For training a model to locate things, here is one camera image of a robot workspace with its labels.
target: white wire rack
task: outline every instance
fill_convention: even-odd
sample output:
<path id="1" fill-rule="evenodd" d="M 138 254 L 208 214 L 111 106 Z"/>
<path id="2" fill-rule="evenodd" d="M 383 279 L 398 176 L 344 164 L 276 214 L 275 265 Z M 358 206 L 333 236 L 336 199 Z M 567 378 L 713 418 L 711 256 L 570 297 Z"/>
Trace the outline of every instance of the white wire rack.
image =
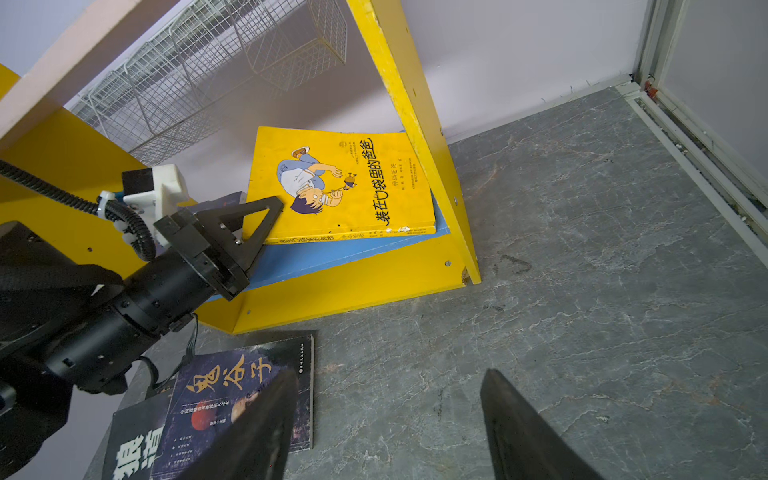
<path id="1" fill-rule="evenodd" d="M 212 107 L 242 84 L 269 99 L 345 61 L 336 0 L 195 0 L 72 112 L 153 166 L 219 130 Z"/>

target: cartoon boy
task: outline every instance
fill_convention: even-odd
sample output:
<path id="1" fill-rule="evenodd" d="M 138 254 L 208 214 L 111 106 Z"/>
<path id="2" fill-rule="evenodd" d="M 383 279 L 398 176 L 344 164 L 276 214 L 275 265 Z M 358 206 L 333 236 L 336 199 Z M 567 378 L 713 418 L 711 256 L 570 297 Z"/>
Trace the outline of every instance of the cartoon boy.
<path id="1" fill-rule="evenodd" d="M 291 210 L 299 214 L 319 214 L 323 205 L 335 207 L 341 203 L 343 190 L 323 193 L 326 187 L 321 175 L 329 171 L 341 178 L 342 171 L 333 165 L 321 164 L 310 156 L 309 147 L 301 147 L 291 153 L 296 160 L 283 160 L 277 165 L 277 180 L 285 191 L 294 197 Z"/>

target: gray marble floor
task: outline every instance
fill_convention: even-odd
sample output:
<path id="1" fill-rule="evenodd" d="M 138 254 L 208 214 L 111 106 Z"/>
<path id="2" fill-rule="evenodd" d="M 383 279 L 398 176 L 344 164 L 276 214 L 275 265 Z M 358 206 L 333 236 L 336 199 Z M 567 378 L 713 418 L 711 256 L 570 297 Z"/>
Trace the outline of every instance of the gray marble floor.
<path id="1" fill-rule="evenodd" d="M 766 478 L 768 270 L 624 100 L 602 91 L 451 150 L 481 284 L 203 332 L 201 353 L 315 333 L 315 447 L 286 477 L 492 478 L 478 394 L 493 367 L 606 478 Z M 151 355 L 168 370 L 185 342 Z"/>

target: wire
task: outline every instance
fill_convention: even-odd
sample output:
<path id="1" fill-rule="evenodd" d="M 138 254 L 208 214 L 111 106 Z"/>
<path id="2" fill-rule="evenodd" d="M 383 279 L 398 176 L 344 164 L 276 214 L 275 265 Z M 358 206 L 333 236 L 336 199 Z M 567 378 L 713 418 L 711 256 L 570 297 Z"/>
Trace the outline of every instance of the wire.
<path id="1" fill-rule="evenodd" d="M 60 204 L 64 204 L 87 214 L 98 214 L 98 204 L 89 202 L 88 200 L 70 194 L 69 192 L 65 192 L 61 188 L 56 187 L 21 168 L 11 165 L 2 159 L 0 159 L 0 175 L 37 192 L 40 195 L 44 195 L 51 200 L 57 201 Z M 147 224 L 144 223 L 141 217 L 128 208 L 128 206 L 116 200 L 109 200 L 105 210 L 105 216 L 108 220 L 112 222 L 117 220 L 124 221 L 128 225 L 127 231 L 130 231 L 136 236 L 136 240 L 131 243 L 131 246 L 134 248 L 134 251 L 139 258 L 145 262 L 152 260 L 157 254 L 154 239 L 152 238 L 152 233 L 149 231 L 149 228 L 147 228 Z"/>
<path id="2" fill-rule="evenodd" d="M 190 339 L 187 341 L 187 348 L 184 351 L 184 356 L 181 357 L 181 361 L 178 365 L 176 365 L 176 368 L 174 371 L 162 382 L 158 382 L 157 379 L 159 378 L 160 374 L 157 371 L 157 366 L 154 364 L 154 362 L 146 357 L 146 356 L 140 356 L 136 360 L 140 360 L 141 362 L 144 362 L 147 365 L 147 368 L 149 368 L 149 374 L 150 374 L 150 383 L 149 387 L 147 388 L 147 395 L 144 397 L 145 399 L 149 399 L 150 397 L 153 397 L 157 395 L 158 393 L 163 392 L 166 390 L 168 383 L 176 376 L 177 373 L 179 373 L 179 370 L 181 370 L 181 367 L 185 365 L 189 365 L 189 363 L 194 358 L 194 351 L 195 347 L 197 346 L 197 332 L 200 330 L 200 320 L 197 318 L 197 314 L 193 313 L 192 316 L 194 317 L 194 330 L 192 331 L 192 335 L 190 336 Z"/>

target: book cover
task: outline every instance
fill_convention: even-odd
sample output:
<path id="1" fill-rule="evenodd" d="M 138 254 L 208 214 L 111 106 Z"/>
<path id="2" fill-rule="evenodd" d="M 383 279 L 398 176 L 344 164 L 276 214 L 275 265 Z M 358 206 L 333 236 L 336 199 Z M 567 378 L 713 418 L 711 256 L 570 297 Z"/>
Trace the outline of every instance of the book cover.
<path id="1" fill-rule="evenodd" d="M 102 480 L 147 480 L 163 434 L 171 392 L 158 393 L 112 416 Z"/>
<path id="2" fill-rule="evenodd" d="M 309 335 L 195 356 L 176 379 L 151 478 L 176 478 L 282 369 L 293 369 L 299 379 L 290 451 L 310 449 L 313 354 Z"/>
<path id="3" fill-rule="evenodd" d="M 267 244 L 435 232 L 429 184 L 405 133 L 260 127 L 247 199 L 273 195 L 285 208 Z M 262 218 L 246 217 L 245 238 Z"/>

